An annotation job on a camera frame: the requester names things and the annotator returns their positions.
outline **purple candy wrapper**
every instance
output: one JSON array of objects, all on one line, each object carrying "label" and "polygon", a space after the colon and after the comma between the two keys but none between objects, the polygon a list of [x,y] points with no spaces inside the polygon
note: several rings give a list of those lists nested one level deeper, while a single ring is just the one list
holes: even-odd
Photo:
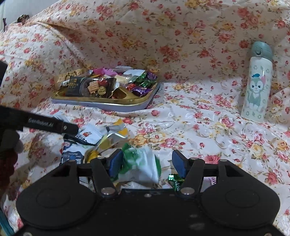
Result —
[{"label": "purple candy wrapper", "polygon": [[149,93],[151,90],[152,89],[143,88],[141,86],[136,86],[131,90],[131,92],[138,97],[143,97],[147,95],[147,93]]},{"label": "purple candy wrapper", "polygon": [[157,79],[157,76],[154,75],[152,72],[147,72],[147,79],[149,80],[156,80]]}]

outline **biscuit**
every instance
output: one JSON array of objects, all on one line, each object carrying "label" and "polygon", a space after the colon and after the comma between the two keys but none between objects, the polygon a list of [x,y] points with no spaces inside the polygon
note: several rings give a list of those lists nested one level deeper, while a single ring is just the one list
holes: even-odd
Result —
[{"label": "biscuit", "polygon": [[98,89],[99,89],[99,83],[97,80],[90,82],[90,85],[88,86],[88,90],[89,90],[90,94],[96,93],[96,91],[98,91]]}]

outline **gray bottle lid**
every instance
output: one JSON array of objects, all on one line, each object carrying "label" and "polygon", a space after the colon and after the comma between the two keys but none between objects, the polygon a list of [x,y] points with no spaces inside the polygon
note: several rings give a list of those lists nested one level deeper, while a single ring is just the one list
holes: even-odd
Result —
[{"label": "gray bottle lid", "polygon": [[273,53],[270,46],[264,42],[254,42],[251,49],[251,57],[263,57],[272,62]]}]

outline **metal tray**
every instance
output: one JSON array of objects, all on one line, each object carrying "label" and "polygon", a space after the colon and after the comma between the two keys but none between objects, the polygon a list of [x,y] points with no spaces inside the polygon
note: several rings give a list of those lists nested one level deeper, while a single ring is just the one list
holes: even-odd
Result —
[{"label": "metal tray", "polygon": [[158,92],[160,83],[157,82],[144,97],[137,97],[127,89],[119,87],[114,91],[113,96],[119,99],[92,98],[92,97],[65,97],[65,91],[58,91],[51,97],[53,103],[64,103],[87,107],[97,107],[106,111],[131,112],[145,109]]}]

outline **bed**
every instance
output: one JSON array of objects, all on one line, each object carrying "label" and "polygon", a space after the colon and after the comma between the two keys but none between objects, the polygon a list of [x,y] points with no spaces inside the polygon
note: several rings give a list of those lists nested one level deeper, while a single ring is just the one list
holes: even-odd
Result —
[{"label": "bed", "polygon": [[[1,34],[0,59],[9,67],[0,100],[43,115],[61,110],[79,126],[121,118],[130,143],[149,145],[160,158],[158,187],[172,171],[174,149],[206,163],[228,159],[279,195],[274,225],[289,235],[289,16],[283,0],[59,1]],[[240,117],[249,49],[259,40],[274,51],[264,124]],[[49,99],[59,74],[116,65],[148,69],[163,79],[147,109],[107,112]],[[60,135],[28,129],[21,139],[24,152],[1,205],[14,231],[22,226],[17,196],[59,165],[63,142]]]}]

